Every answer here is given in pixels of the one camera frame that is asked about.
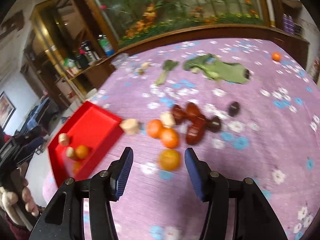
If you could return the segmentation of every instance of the fish tank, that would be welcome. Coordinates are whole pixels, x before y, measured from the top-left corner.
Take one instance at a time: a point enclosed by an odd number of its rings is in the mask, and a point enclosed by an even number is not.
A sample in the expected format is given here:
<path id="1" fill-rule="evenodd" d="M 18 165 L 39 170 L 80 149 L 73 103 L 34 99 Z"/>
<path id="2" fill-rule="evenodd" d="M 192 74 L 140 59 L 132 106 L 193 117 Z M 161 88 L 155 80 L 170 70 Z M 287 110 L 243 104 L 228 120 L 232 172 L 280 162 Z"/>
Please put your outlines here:
<path id="1" fill-rule="evenodd" d="M 219 23 L 263 25 L 259 0 L 95 0 L 125 47 L 159 34 Z"/>

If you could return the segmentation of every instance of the metal screw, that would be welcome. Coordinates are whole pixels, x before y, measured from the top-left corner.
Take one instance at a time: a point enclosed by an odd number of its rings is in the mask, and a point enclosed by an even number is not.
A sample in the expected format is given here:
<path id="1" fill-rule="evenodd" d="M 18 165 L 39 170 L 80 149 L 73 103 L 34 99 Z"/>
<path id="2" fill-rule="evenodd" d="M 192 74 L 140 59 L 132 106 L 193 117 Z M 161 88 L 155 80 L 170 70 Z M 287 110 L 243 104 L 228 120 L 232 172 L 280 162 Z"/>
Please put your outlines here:
<path id="1" fill-rule="evenodd" d="M 68 178 L 68 179 L 66 179 L 65 183 L 66 183 L 67 185 L 70 185 L 70 184 L 72 184 L 74 181 L 75 181 L 75 180 L 74 180 L 73 178 Z"/>
<path id="2" fill-rule="evenodd" d="M 245 178 L 244 181 L 246 182 L 246 184 L 253 184 L 253 179 L 251 178 Z"/>
<path id="3" fill-rule="evenodd" d="M 100 175 L 101 177 L 106 177 L 106 176 L 108 176 L 108 174 L 109 174 L 109 172 L 106 171 L 106 170 L 100 171 L 100 173 L 99 173 L 99 175 Z"/>
<path id="4" fill-rule="evenodd" d="M 211 172 L 210 172 L 210 176 L 213 177 L 213 178 L 217 178 L 217 177 L 219 177 L 219 172 L 217 172 L 217 171 L 211 171 Z"/>

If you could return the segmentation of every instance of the red tray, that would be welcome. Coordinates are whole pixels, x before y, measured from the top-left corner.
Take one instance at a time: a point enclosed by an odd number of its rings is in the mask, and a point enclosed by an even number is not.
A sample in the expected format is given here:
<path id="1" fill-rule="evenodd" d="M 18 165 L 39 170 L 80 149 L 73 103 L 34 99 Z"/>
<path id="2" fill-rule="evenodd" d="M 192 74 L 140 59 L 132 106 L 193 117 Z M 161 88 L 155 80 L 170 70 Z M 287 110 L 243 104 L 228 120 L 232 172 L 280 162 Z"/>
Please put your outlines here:
<path id="1" fill-rule="evenodd" d="M 87 179 L 94 168 L 120 138 L 123 130 L 119 124 L 122 119 L 94 104 L 85 102 L 63 125 L 48 146 L 49 158 L 57 186 L 65 179 Z M 70 146 L 76 149 L 79 145 L 90 148 L 90 154 L 81 162 L 76 174 L 72 167 L 75 161 L 65 155 L 66 147 L 58 143 L 59 134 L 66 133 Z"/>

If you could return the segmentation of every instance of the purple tablecloth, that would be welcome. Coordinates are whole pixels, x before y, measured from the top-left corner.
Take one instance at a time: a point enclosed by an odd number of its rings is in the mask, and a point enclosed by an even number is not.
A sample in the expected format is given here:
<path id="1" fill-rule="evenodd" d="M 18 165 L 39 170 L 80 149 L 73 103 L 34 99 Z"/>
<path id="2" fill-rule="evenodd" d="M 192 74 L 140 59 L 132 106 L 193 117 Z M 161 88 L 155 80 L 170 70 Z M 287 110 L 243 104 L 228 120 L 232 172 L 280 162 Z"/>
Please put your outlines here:
<path id="1" fill-rule="evenodd" d="M 273 52 L 282 55 L 280 63 L 271 59 Z M 245 85 L 215 82 L 182 69 L 185 60 L 204 53 L 241 63 L 250 70 L 250 81 Z M 153 83 L 167 59 L 180 64 L 157 88 Z M 144 75 L 128 72 L 144 62 L 151 63 Z M 271 41 L 208 39 L 145 51 L 130 57 L 91 101 L 123 119 L 142 123 L 159 119 L 175 103 L 194 102 L 207 117 L 218 115 L 223 120 L 221 132 L 207 131 L 193 147 L 199 159 L 226 178 L 254 178 L 288 239 L 299 239 L 319 209 L 320 93 L 306 72 Z M 234 118 L 226 113 L 232 101 L 241 106 Z M 188 147 L 185 129 L 185 125 L 176 127 L 181 154 Z M 145 131 L 123 135 L 92 174 L 106 169 L 126 146 L 134 151 L 134 163 L 124 195 L 111 204 L 119 239 L 198 239 L 207 203 L 197 199 L 184 163 L 173 173 L 159 169 L 157 157 L 164 147 Z M 56 189 L 49 175 L 43 190 L 47 201 Z M 90 239 L 87 202 L 84 221 L 86 239 Z"/>

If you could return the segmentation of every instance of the framed picture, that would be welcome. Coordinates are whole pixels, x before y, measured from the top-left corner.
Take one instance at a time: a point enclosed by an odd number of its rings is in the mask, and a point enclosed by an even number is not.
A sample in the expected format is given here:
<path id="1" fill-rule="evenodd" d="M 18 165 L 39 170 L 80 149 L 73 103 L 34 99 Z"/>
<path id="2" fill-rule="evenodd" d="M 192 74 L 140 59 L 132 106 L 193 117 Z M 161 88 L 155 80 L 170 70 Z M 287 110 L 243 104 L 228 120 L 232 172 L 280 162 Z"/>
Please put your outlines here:
<path id="1" fill-rule="evenodd" d="M 9 122 L 15 110 L 16 108 L 10 102 L 7 95 L 2 92 L 0 95 L 0 126 L 2 127 L 2 130 Z"/>

